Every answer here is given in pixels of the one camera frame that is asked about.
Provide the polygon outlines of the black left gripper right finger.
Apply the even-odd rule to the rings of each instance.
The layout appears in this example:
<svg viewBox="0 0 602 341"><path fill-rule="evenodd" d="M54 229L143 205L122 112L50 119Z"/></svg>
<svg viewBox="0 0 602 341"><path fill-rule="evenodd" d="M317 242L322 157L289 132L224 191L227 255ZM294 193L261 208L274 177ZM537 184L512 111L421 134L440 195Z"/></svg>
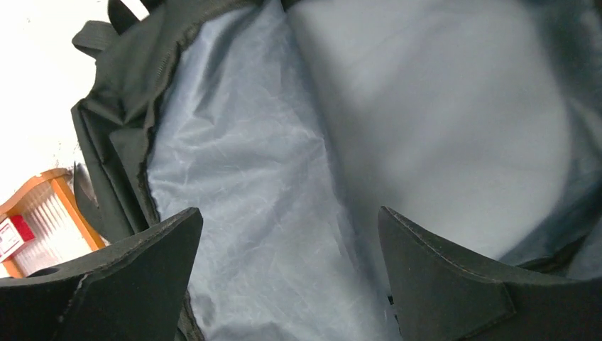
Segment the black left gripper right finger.
<svg viewBox="0 0 602 341"><path fill-rule="evenodd" d="M378 233L404 340L600 340L601 280L509 266L382 207Z"/></svg>

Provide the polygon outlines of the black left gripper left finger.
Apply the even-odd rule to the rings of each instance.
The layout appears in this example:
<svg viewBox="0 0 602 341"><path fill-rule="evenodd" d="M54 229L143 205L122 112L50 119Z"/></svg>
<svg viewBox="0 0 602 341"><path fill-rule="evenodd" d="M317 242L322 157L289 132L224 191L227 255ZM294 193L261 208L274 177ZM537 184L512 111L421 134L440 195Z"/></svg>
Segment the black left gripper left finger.
<svg viewBox="0 0 602 341"><path fill-rule="evenodd" d="M174 340L203 219L187 208L25 278L1 280L2 340Z"/></svg>

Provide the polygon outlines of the black student backpack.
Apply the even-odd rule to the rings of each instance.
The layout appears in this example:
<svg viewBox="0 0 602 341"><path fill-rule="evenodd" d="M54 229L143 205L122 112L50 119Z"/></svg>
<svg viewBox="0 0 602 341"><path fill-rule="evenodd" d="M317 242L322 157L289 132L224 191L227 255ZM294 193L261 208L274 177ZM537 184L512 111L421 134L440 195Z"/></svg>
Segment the black student backpack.
<svg viewBox="0 0 602 341"><path fill-rule="evenodd" d="M111 242L200 210L175 340L404 340L382 207L601 280L600 1L144 5L72 40L76 198Z"/></svg>

